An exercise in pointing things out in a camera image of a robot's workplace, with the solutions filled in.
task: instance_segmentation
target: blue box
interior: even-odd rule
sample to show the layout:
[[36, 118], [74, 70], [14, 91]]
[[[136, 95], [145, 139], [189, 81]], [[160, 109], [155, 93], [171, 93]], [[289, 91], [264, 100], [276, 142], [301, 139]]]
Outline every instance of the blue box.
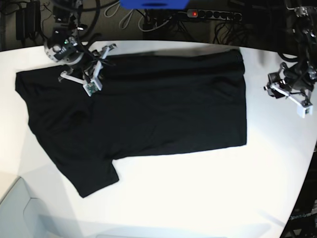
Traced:
[[184, 9], [189, 0], [121, 0], [127, 9]]

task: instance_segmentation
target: floor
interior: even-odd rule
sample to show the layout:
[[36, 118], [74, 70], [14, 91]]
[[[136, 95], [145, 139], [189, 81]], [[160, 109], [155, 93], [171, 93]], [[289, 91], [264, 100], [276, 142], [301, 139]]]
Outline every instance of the floor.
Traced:
[[[48, 6], [49, 10], [52, 10], [53, 4], [50, 3], [49, 0], [40, 0], [41, 4], [45, 4]], [[101, 0], [101, 4], [110, 2], [112, 0]], [[84, 1], [85, 7], [94, 7], [95, 1], [86, 0]], [[199, 9], [213, 9], [213, 10], [229, 10], [226, 1], [224, 0], [213, 0], [212, 6], [210, 0], [192, 0], [187, 6], [188, 8], [199, 8]], [[43, 32], [45, 35], [49, 36], [52, 33], [52, 28], [54, 24], [54, 18], [51, 16], [51, 13], [41, 6], [41, 20], [44, 20]], [[129, 10], [120, 8], [119, 11], [112, 18], [105, 18], [104, 10], [101, 11], [99, 16], [99, 20], [94, 29], [94, 32], [102, 33], [103, 40], [141, 40], [142, 32], [138, 28], [138, 21], [140, 19], [140, 15], [135, 12], [131, 18], [129, 26], [125, 30], [119, 29], [118, 25], [120, 20], [129, 12]], [[94, 17], [94, 12], [84, 13], [82, 15], [82, 23], [90, 25]], [[210, 29], [215, 22], [211, 22], [210, 24], [200, 24], [197, 27], [196, 23], [186, 23], [186, 27], [196, 36], [198, 36], [201, 42], [206, 42], [209, 39]], [[20, 41], [15, 39], [15, 14], [11, 14], [5, 18], [5, 50], [13, 50], [22, 48], [22, 44]], [[43, 41], [39, 37], [37, 39], [37, 44], [42, 45]], [[26, 47], [35, 46], [34, 42], [27, 40]]]

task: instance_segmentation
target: t-shirt sleeve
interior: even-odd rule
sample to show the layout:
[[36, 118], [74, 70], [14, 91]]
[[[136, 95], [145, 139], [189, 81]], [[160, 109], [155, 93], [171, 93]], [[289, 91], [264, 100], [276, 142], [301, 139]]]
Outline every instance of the t-shirt sleeve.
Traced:
[[[27, 104], [29, 126], [39, 144], [81, 197], [119, 181], [112, 159], [93, 141], [94, 101], [82, 95], [80, 84], [60, 84], [59, 67], [42, 71], [20, 72], [16, 78], [16, 91]], [[68, 86], [72, 93], [67, 93]]]

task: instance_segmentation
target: white cable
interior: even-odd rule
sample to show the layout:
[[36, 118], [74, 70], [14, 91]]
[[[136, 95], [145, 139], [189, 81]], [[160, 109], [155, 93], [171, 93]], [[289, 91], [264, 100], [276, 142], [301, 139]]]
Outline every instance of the white cable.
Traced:
[[[111, 8], [113, 8], [114, 6], [116, 6], [116, 5], [117, 5], [117, 8], [114, 10], [113, 14], [108, 15], [108, 14], [107, 14], [108, 11], [109, 11]], [[110, 5], [110, 6], [107, 7], [107, 8], [105, 9], [105, 11], [104, 11], [105, 17], [107, 17], [107, 18], [113, 17], [113, 16], [118, 12], [119, 8], [120, 8], [120, 2], [119, 2], [119, 1], [118, 1], [118, 2], [115, 2], [115, 3], [112, 4], [112, 5]]]
[[130, 23], [130, 21], [131, 21], [131, 17], [132, 17], [132, 15], [133, 15], [133, 13], [134, 13], [134, 9], [132, 9], [131, 11], [129, 11], [129, 13], [126, 14], [126, 15], [123, 17], [123, 19], [119, 22], [119, 28], [120, 28], [121, 30], [124, 30], [124, 29], [126, 29], [126, 28], [128, 27], [128, 25], [129, 25], [129, 23]]
[[140, 18], [140, 20], [139, 20], [139, 23], [138, 23], [138, 27], [139, 27], [139, 29], [140, 29], [142, 32], [155, 31], [155, 30], [157, 30], [157, 29], [159, 29], [159, 28], [165, 26], [165, 25], [169, 22], [169, 20], [171, 19], [171, 17], [170, 17], [170, 18], [169, 18], [166, 22], [164, 22], [162, 25], [160, 25], [160, 26], [155, 26], [155, 27], [153, 27], [153, 28], [150, 29], [150, 30], [143, 30], [142, 27], [140, 26], [140, 23], [141, 23], [141, 21], [142, 21], [143, 18], [144, 18], [144, 17], [142, 16], [142, 17]]
[[[111, 8], [115, 7], [116, 5], [117, 5], [117, 7], [116, 7], [116, 9], [114, 10], [113, 14], [108, 15], [108, 14], [107, 14], [108, 11], [109, 11]], [[116, 3], [112, 4], [112, 5], [110, 5], [109, 7], [107, 7], [107, 8], [105, 9], [105, 11], [104, 11], [104, 16], [107, 17], [107, 18], [113, 17], [113, 16], [119, 11], [119, 8], [120, 8], [120, 2], [116, 2]], [[126, 29], [126, 28], [128, 27], [128, 25], [129, 25], [129, 23], [130, 23], [130, 21], [131, 21], [133, 12], [134, 12], [134, 9], [130, 10], [129, 13], [126, 14], [126, 15], [122, 18], [122, 20], [119, 22], [119, 28], [120, 28], [121, 30], [124, 30], [124, 29]]]

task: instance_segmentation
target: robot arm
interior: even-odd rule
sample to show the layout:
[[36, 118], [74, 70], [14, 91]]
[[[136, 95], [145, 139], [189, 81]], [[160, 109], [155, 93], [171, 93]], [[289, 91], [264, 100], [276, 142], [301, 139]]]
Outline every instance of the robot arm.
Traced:
[[289, 59], [279, 54], [287, 62], [295, 62], [291, 68], [282, 63], [280, 70], [268, 75], [268, 84], [264, 89], [275, 98], [286, 97], [297, 104], [297, 113], [301, 117], [312, 114], [311, 93], [317, 80], [317, 3], [312, 1], [286, 0], [286, 7], [295, 15], [293, 33], [298, 43], [299, 55]]
[[[44, 42], [45, 53], [53, 61], [69, 66], [69, 70], [61, 73], [59, 81], [67, 79], [80, 83], [87, 94], [91, 96], [102, 90], [100, 71], [104, 65], [109, 65], [106, 58], [109, 51], [113, 50], [116, 45], [105, 46], [100, 52], [89, 51], [89, 46], [94, 41], [91, 40], [84, 46], [79, 37], [79, 32], [87, 29], [86, 25], [80, 23], [82, 1], [65, 0], [59, 4], [70, 10], [78, 9], [78, 11], [54, 6], [55, 25], [52, 36]], [[81, 74], [82, 79], [74, 77], [72, 74]]]

